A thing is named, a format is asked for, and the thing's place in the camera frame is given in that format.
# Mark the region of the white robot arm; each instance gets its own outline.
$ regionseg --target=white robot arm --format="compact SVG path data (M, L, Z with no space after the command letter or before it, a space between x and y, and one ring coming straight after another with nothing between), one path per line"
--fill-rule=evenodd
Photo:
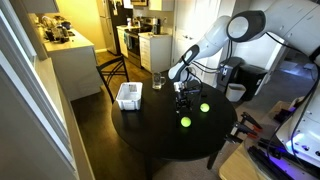
M175 83L188 81L187 67L192 61L217 53L228 40L247 42L272 32L286 40L320 66L320 6L308 0L275 1L266 11L245 11L232 18L220 17L195 45L182 55L179 62L169 70L169 78ZM278 130L278 139L291 145L297 156L320 167L320 90L319 86L309 101L296 110L294 115Z

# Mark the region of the oven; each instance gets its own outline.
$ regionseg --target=oven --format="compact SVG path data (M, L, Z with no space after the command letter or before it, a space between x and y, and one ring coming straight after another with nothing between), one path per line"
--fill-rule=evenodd
M128 60L134 65L141 68L141 57L140 57L140 43L138 33L125 30L127 33L127 49L128 49Z

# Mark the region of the tennis ball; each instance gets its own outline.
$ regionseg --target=tennis ball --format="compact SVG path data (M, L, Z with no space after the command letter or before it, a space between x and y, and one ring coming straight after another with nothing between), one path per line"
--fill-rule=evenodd
M201 109L202 112L208 112L209 109L210 109L210 106L207 103L202 103L201 106L200 106L200 109Z
M181 125L182 125L183 127L189 127L189 126L191 125L191 119L188 118L188 117L183 117L183 118L181 119Z

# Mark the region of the dark floor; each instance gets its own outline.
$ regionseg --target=dark floor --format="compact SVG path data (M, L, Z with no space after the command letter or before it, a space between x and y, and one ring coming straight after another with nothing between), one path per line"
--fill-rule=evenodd
M97 54L98 63L112 57L108 53ZM310 78L310 70L301 69L308 62L304 59L290 61L297 63L297 65L291 70L278 69L275 72L275 78L272 78L270 83L265 85L265 90L262 89L252 101L238 104L237 112L248 111L253 113L253 116L264 115L274 105L274 102L278 100L291 101L295 96L304 95L313 82ZM127 68L130 81L139 82L151 77L149 72L137 68L131 63L127 63ZM114 94L118 91L122 81L124 79L118 79L114 84L115 88L112 89ZM304 87L296 91L295 87L300 85L299 83ZM72 106L96 179L145 179L143 156L123 142L113 128L112 104L105 87L102 86L102 91L98 94L73 101ZM165 162L154 160L153 171L156 172L164 164Z

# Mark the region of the chair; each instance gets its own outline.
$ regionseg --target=chair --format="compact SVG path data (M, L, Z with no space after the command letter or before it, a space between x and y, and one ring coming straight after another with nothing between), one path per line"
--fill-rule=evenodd
M113 76L126 76L127 82L129 82L129 76L123 55L97 66L97 70L104 85L106 86L111 102L113 104L115 99L109 87L110 81Z

